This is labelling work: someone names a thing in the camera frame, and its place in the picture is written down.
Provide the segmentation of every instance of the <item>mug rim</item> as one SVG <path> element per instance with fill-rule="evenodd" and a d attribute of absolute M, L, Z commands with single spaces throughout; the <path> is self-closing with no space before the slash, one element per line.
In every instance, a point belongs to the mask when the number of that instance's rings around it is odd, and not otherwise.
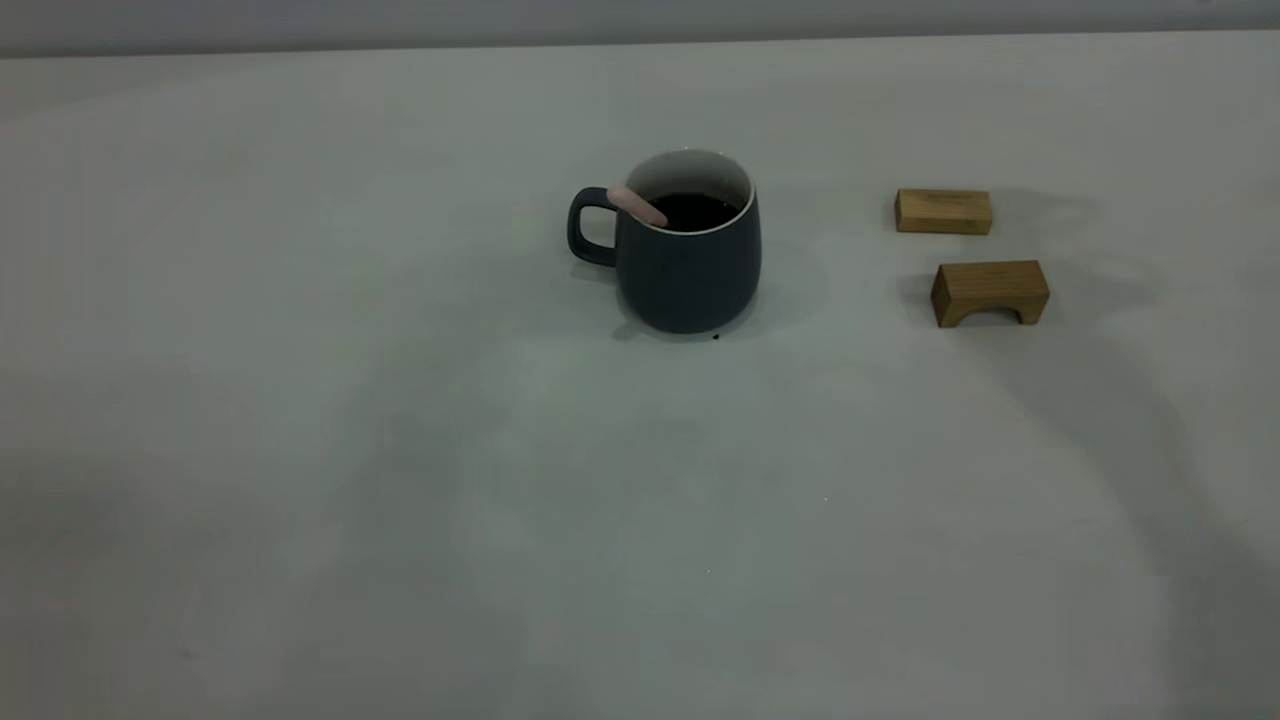
<path fill-rule="evenodd" d="M 668 231 L 667 228 L 659 228 L 658 225 L 650 225 L 649 223 L 646 223 L 644 220 L 640 220 L 640 224 L 643 224 L 644 227 L 646 227 L 646 228 L 649 228 L 652 231 L 657 231 L 657 232 L 660 232 L 660 233 L 664 233 L 664 234 L 673 234 L 673 236 L 677 236 L 677 237 L 696 237 L 696 236 L 700 236 L 700 234 L 710 234 L 713 232 L 722 231 L 722 229 L 732 225 L 733 223 L 736 223 L 740 219 L 742 219 L 744 215 L 746 215 L 746 211 L 751 209 L 751 205 L 755 205 L 755 178 L 751 177 L 751 173 L 746 172 L 746 168 L 742 167 L 742 163 L 739 163 L 737 160 L 735 160 L 733 158 L 730 158 L 728 155 L 721 152 L 719 150 L 708 150 L 707 147 L 687 147 L 687 146 L 686 147 L 677 147 L 675 150 L 667 150 L 666 152 L 658 152 L 657 155 L 645 158 L 644 160 L 636 163 L 636 167 L 632 168 L 631 172 L 635 172 L 635 169 L 639 168 L 640 165 L 644 165 L 645 163 L 657 160 L 658 158 L 664 158 L 667 155 L 678 155 L 681 152 L 707 152 L 709 155 L 719 155 L 721 158 L 728 160 L 730 163 L 733 163 L 733 165 L 737 167 L 737 169 L 742 172 L 742 177 L 746 178 L 746 184 L 748 184 L 748 188 L 749 188 L 748 196 L 746 196 L 746 202 L 742 204 L 742 209 L 739 210 L 737 215 L 733 215 L 733 218 L 731 218 L 728 220 L 724 220 L 723 223 L 716 225 L 714 228 L 707 228 L 707 229 L 703 229 L 703 231 L 690 231 L 690 232 Z"/>

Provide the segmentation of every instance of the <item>wood grain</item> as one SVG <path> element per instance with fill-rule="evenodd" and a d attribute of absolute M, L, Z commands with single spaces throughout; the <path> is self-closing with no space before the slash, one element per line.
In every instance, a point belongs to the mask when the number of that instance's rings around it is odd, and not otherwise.
<path fill-rule="evenodd" d="M 1048 304 L 1048 282 L 1036 260 L 938 265 L 933 311 L 940 328 L 954 328 L 978 310 L 1009 307 L 1024 325 L 1039 322 Z"/>
<path fill-rule="evenodd" d="M 987 234 L 991 232 L 991 195 L 972 190 L 897 191 L 893 201 L 897 232 Z"/>

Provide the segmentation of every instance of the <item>mug handle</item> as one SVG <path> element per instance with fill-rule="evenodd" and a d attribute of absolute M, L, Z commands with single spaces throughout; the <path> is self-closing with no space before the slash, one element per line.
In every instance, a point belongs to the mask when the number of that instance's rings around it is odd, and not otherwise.
<path fill-rule="evenodd" d="M 617 213 L 618 206 L 609 202 L 607 192 L 603 187 L 584 187 L 573 197 L 573 204 L 568 206 L 568 249 L 588 263 L 612 268 L 613 249 L 596 245 L 582 237 L 582 208 L 604 208 Z"/>

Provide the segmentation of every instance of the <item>arch-shaped wooden block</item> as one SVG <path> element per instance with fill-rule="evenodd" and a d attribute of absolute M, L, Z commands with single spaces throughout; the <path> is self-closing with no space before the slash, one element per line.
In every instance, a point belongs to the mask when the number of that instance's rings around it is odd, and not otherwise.
<path fill-rule="evenodd" d="M 933 313 L 940 328 L 954 328 L 969 313 L 1009 307 L 1024 325 L 1039 322 L 1048 304 L 1048 282 L 1036 260 L 938 265 Z"/>

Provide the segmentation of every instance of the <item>table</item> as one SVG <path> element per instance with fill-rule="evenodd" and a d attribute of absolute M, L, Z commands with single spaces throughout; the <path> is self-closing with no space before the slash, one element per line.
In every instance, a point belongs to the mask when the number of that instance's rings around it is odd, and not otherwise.
<path fill-rule="evenodd" d="M 5 717 L 1280 712 L 1277 32 L 0 87 Z M 680 146 L 759 187 L 718 340 L 564 246 Z M 936 327 L 940 263 L 1018 259 L 1038 325 Z"/>

